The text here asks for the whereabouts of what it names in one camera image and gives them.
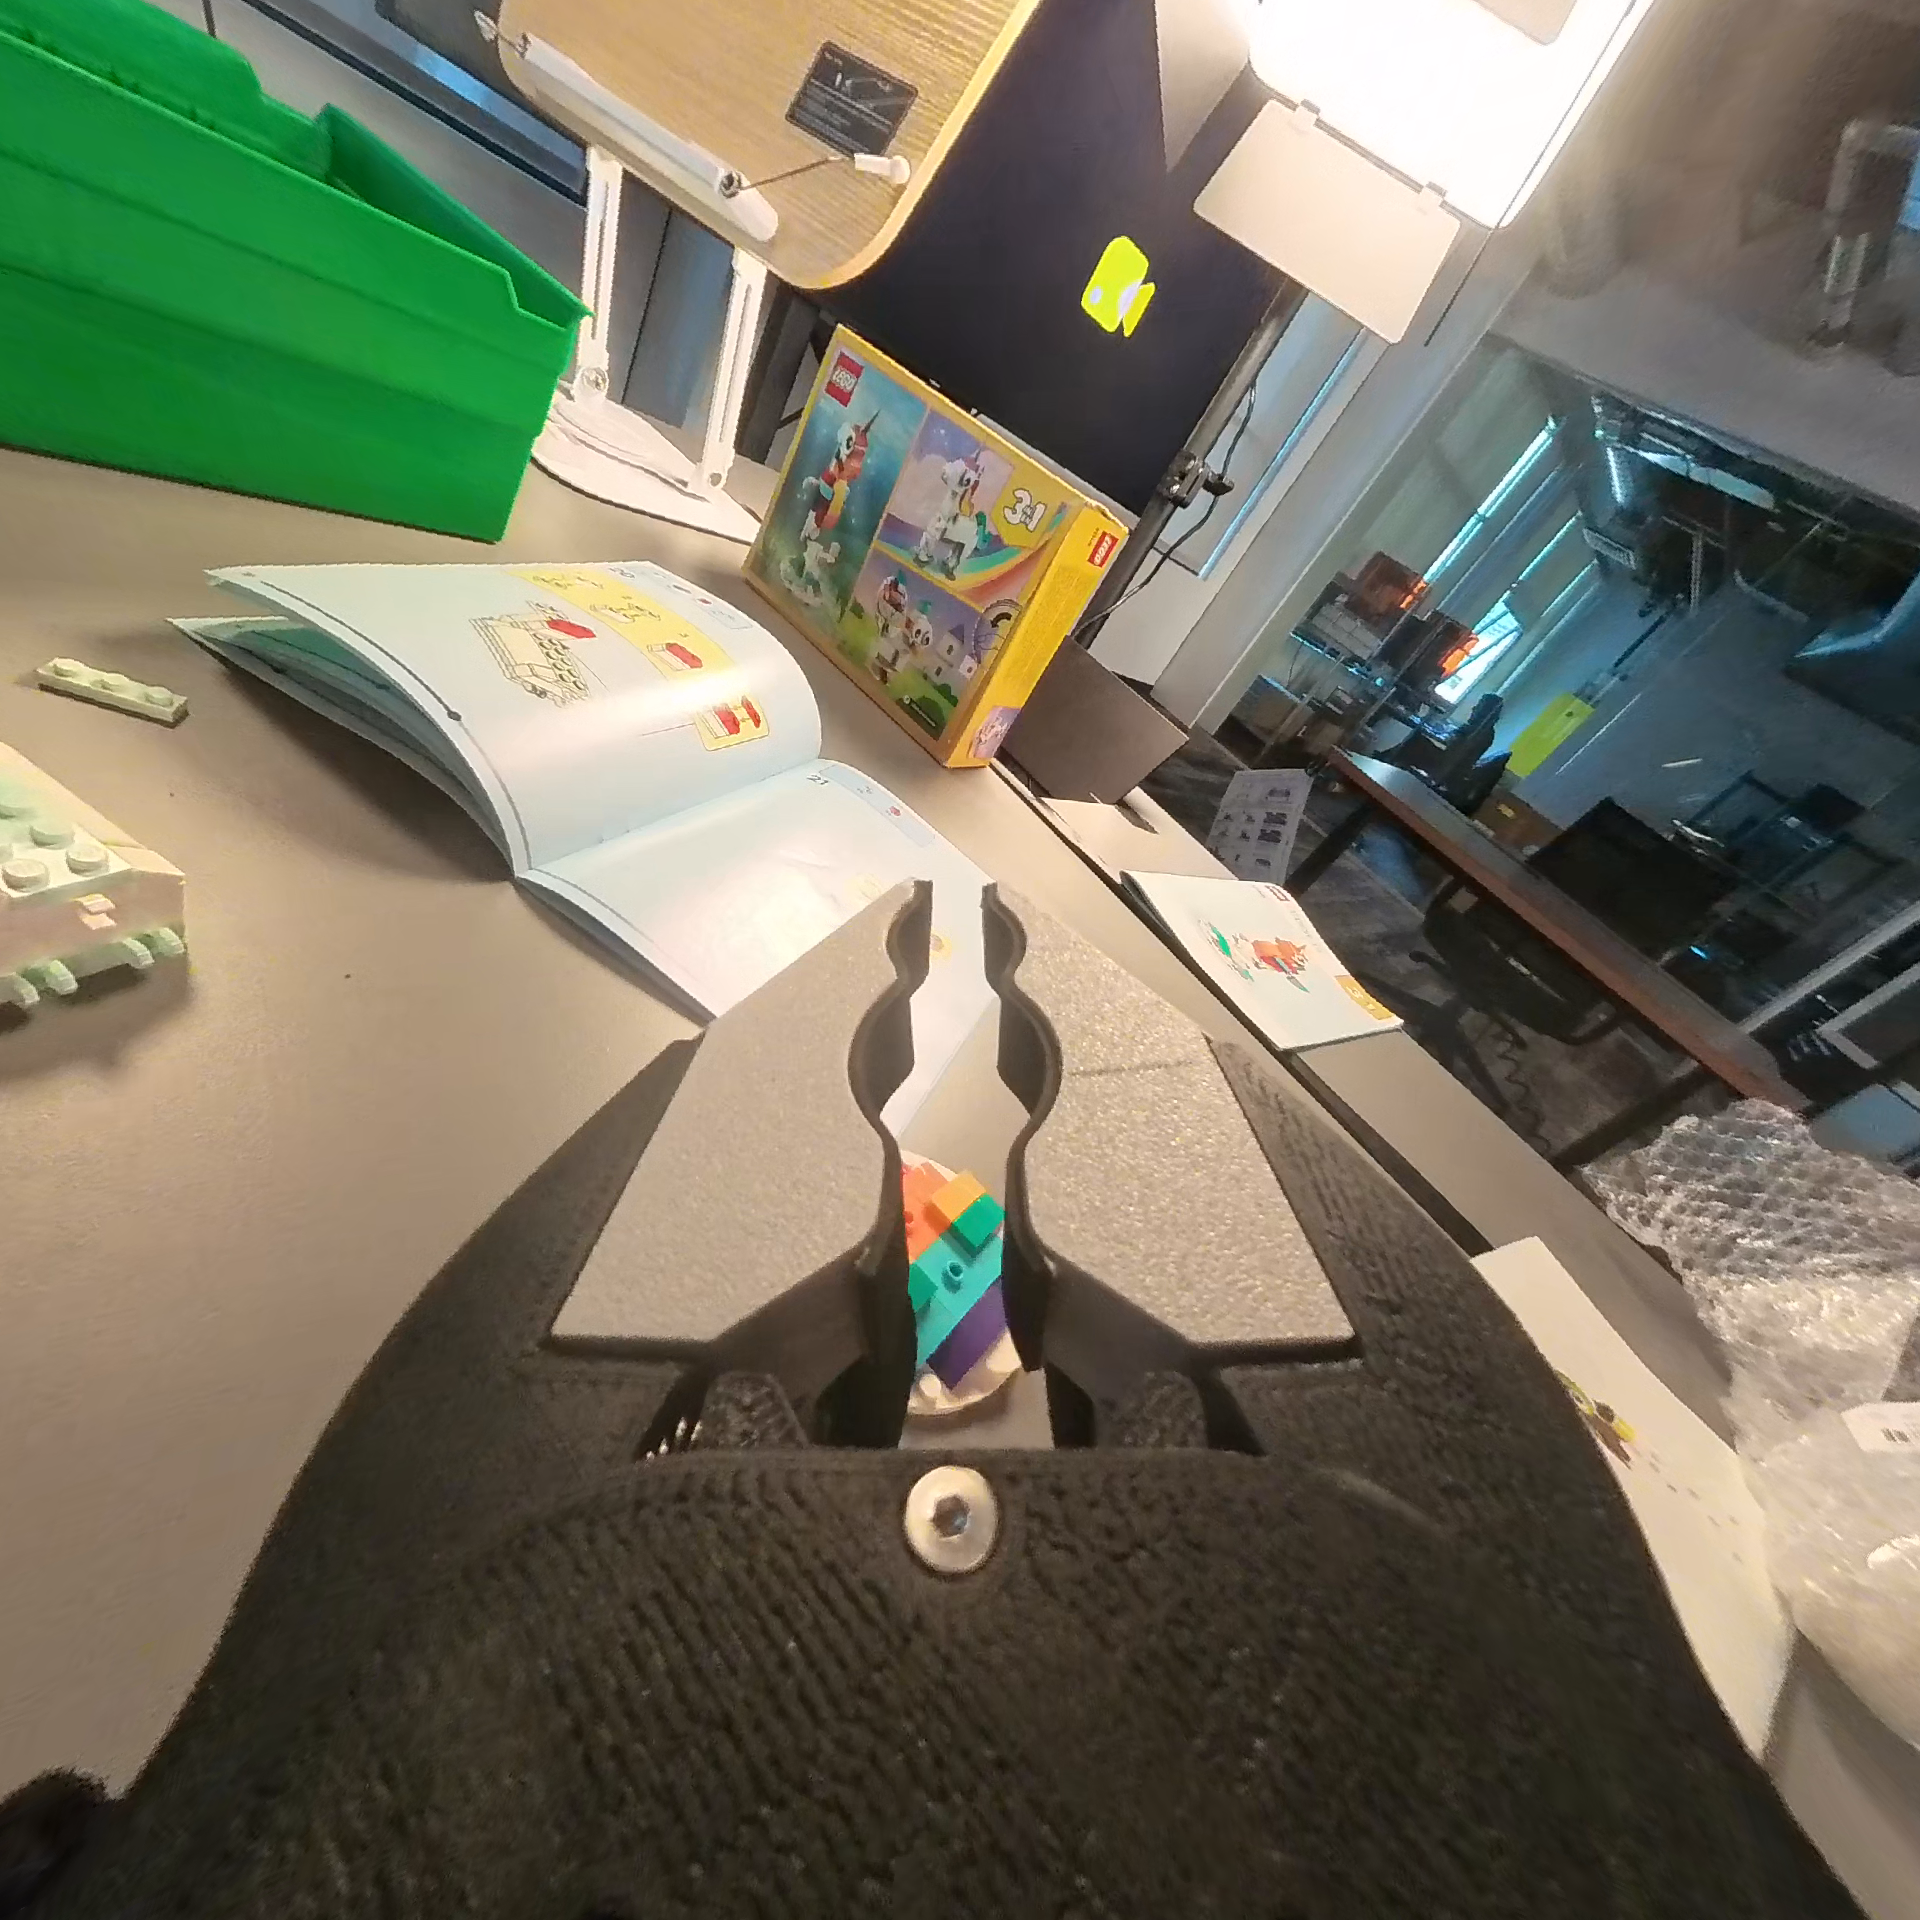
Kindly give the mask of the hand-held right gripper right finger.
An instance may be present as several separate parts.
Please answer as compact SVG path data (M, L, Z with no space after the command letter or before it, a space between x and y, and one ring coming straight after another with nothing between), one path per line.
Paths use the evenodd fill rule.
M982 897L1004 1302L1031 1370L1347 1361L1358 1334L1210 1033L1018 892Z

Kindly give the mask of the colourful lego piece cluster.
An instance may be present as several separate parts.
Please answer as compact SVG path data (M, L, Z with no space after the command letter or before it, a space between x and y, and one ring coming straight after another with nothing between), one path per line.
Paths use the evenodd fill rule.
M908 1149L902 1190L918 1333L906 1418L948 1425L994 1403L1020 1372L1002 1286L1007 1212L975 1173Z

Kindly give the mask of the open lego instruction booklet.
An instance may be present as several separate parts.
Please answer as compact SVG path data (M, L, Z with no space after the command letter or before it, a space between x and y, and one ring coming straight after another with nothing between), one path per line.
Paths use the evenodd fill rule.
M728 1013L903 881L931 885L922 1058L991 989L987 875L826 754L778 635L647 563L224 566L201 650L439 782L516 885Z

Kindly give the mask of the yellow lego set box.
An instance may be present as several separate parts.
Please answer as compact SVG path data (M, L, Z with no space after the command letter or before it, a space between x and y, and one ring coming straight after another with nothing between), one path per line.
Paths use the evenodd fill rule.
M998 759L1128 538L1070 477L838 327L743 570L958 770Z

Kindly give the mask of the pale green lego assembly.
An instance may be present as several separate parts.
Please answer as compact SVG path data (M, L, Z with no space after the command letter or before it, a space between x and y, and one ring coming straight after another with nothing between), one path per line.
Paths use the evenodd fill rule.
M3 1006L185 958L185 877L34 761L3 747Z

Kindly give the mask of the pale green lego plate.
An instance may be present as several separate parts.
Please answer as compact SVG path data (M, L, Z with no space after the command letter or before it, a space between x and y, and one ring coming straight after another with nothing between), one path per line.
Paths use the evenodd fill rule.
M185 695L127 673L57 655L34 668L34 685L59 698L175 729L187 717Z

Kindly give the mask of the small closed instruction booklet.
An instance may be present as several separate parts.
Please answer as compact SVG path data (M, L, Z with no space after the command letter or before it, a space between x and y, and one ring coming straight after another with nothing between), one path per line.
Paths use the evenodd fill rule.
M1122 887L1273 1052L1403 1029L1401 1015L1358 980L1279 885L1128 871Z

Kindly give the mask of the black office chair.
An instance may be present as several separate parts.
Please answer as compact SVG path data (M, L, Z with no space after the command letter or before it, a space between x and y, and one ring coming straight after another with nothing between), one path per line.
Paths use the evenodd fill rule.
M1505 699L1500 695L1481 695L1471 710L1467 719L1454 727L1446 739L1441 739L1433 747L1432 764L1422 773L1422 780L1447 797L1450 804L1464 810L1465 802L1456 797L1464 785L1473 777L1473 770L1487 761L1495 747L1497 727L1505 714Z

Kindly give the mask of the white paper sheet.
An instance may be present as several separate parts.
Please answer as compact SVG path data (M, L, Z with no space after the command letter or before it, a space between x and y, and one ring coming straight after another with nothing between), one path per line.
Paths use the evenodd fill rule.
M1542 1238L1474 1258L1610 1461L1697 1663L1756 1758L1796 1641L1738 1452L1628 1347Z

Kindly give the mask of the black light stand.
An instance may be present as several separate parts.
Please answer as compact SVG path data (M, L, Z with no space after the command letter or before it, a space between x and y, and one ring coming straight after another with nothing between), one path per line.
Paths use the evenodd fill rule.
M1204 492L1224 495L1232 489L1227 473L1211 463L1215 446L1222 434L1227 431L1241 405L1254 396L1271 351L1279 347L1306 301L1308 291L1297 279L1287 279L1275 292L1247 346L1232 361L1231 373L1218 385L1204 414L1201 414L1187 444L1162 473L1152 498L1140 511L1134 532L1120 548L1103 588L1092 591L1088 609L1076 619L1070 634L1072 645L1088 650L1095 643L1114 610L1124 602L1128 591L1137 588L1146 565L1162 553L1162 538L1166 534L1166 529L1178 519L1178 511L1184 511L1191 505L1195 494Z

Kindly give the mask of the clear plastic bag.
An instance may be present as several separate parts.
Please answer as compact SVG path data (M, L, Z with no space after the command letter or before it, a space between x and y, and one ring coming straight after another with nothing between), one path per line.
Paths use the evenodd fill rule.
M1729 1395L1767 1574L1796 1631L1919 1742L1915 1372L1736 1372Z

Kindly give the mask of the wooden tilted stand board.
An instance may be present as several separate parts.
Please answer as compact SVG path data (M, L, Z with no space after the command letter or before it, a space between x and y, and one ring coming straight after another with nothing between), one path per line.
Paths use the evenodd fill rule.
M579 492L726 538L739 420L778 282L610 157L586 150L590 317L536 461Z

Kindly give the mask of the green plastic bin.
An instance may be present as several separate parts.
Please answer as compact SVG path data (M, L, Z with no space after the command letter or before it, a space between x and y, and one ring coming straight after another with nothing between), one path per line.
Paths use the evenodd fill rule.
M156 4L3 4L3 442L508 532L586 305Z

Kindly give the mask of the studio light panel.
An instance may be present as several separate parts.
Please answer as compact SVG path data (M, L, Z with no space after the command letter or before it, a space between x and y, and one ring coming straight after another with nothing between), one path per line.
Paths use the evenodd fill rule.
M1651 2L1232 4L1267 91L1193 213L1406 339L1464 228L1511 226Z

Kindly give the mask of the wooden board with black label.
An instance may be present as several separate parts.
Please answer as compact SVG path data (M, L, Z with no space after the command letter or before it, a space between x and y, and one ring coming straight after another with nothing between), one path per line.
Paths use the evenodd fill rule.
M824 292L898 241L1036 2L506 2L496 54L590 154Z

